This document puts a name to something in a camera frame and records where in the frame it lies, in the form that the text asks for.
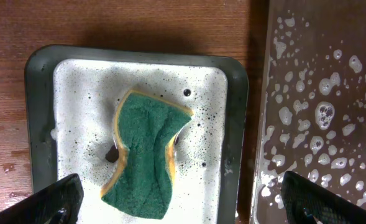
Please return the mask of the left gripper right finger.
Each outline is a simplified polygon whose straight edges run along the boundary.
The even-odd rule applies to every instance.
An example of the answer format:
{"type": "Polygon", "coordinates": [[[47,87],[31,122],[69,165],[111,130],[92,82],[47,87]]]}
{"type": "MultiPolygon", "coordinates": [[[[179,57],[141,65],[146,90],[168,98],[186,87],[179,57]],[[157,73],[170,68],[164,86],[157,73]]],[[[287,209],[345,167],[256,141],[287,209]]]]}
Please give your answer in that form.
{"type": "Polygon", "coordinates": [[[281,198],[289,224],[366,223],[366,210],[292,171],[284,174],[281,198]]]}

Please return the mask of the green and yellow sponge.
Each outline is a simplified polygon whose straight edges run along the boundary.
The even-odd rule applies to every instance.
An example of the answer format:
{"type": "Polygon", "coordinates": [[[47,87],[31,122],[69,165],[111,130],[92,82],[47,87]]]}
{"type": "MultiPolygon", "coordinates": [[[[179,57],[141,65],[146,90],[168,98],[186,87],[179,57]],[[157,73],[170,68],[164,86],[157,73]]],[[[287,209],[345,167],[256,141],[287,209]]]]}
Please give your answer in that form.
{"type": "Polygon", "coordinates": [[[192,115],[185,106],[128,91],[114,117],[119,157],[101,188],[102,201],[133,217],[161,220],[176,176],[174,143],[192,115]]]}

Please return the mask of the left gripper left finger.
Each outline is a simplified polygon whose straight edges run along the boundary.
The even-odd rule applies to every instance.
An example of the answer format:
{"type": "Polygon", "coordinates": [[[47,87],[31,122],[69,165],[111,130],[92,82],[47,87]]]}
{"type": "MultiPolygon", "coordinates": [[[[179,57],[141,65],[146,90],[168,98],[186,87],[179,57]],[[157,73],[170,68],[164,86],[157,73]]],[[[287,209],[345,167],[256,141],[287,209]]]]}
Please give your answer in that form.
{"type": "Polygon", "coordinates": [[[76,223],[84,191],[78,174],[70,174],[0,212],[0,224],[76,223]]]}

